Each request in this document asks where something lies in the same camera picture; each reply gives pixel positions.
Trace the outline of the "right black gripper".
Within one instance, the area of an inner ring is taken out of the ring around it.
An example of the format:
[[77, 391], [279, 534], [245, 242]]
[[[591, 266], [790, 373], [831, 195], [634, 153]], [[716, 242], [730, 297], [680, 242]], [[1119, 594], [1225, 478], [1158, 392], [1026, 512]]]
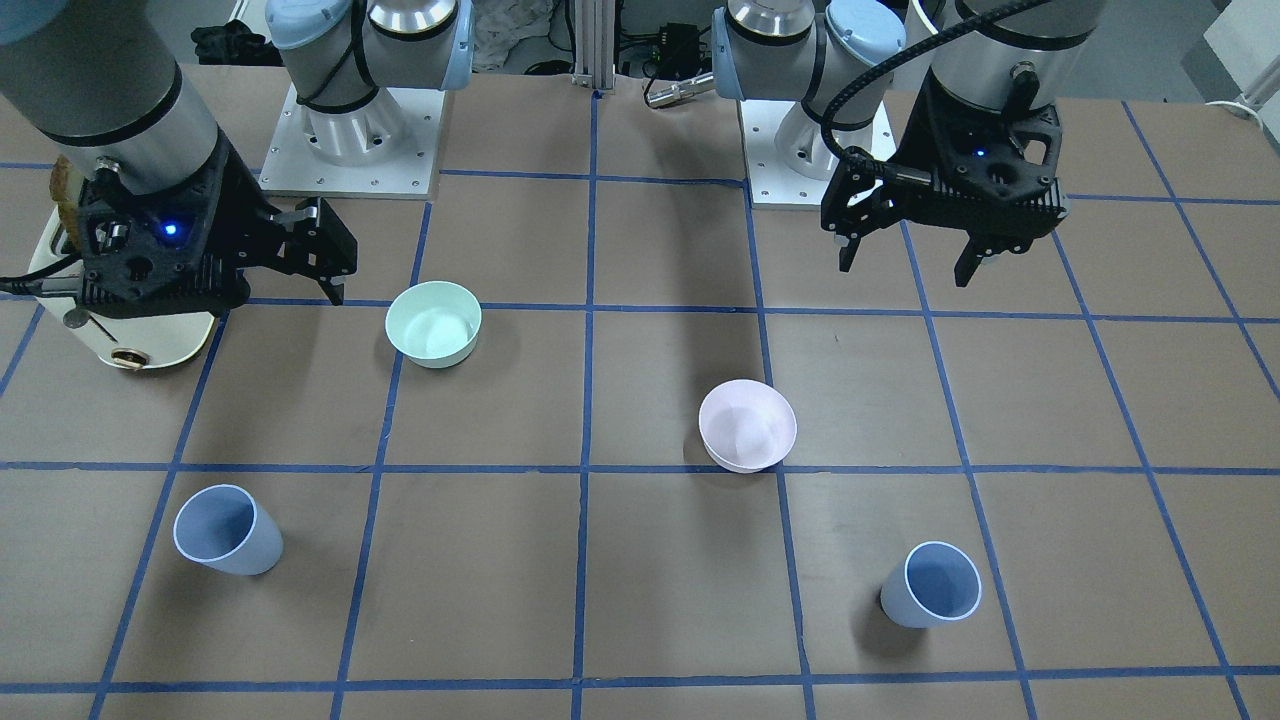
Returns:
[[134, 193], [123, 170], [100, 158], [79, 196], [79, 306], [111, 319], [220, 316], [250, 299], [241, 273], [251, 266], [307, 277], [330, 305], [346, 302], [346, 275], [358, 265], [353, 234], [325, 199], [274, 208], [228, 138], [168, 190]]

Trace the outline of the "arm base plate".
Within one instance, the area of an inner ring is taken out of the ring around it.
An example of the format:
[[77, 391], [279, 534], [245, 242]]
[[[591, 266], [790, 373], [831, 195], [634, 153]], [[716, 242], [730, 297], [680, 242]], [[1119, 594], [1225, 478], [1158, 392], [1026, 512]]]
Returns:
[[739, 117], [753, 206], [819, 208], [838, 161], [801, 104], [746, 100]]
[[275, 196], [428, 201], [449, 95], [381, 88], [355, 111], [325, 114], [285, 96], [259, 176]]

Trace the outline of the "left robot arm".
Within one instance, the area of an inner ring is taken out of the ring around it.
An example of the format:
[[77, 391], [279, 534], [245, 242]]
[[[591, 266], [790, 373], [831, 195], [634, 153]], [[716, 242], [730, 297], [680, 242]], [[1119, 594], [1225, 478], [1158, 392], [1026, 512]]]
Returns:
[[1102, 1], [947, 1], [908, 38], [878, 1], [727, 1], [710, 22], [717, 94], [795, 101], [835, 159], [820, 227], [847, 272], [863, 238], [911, 222], [963, 231], [965, 287], [1069, 213], [1059, 181], [1060, 85]]

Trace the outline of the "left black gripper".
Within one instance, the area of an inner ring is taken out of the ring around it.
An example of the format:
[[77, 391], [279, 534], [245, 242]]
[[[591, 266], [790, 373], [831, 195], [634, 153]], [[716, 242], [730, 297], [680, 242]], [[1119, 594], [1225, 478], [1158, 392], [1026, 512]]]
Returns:
[[896, 152], [845, 158], [820, 204], [820, 224], [838, 234], [838, 269], [852, 268], [863, 236], [900, 220], [965, 231], [956, 287], [1005, 251], [1005, 237], [1036, 240], [1070, 213], [1057, 178], [1062, 128], [1039, 104], [1037, 74], [1006, 74], [995, 106], [983, 108], [925, 76]]

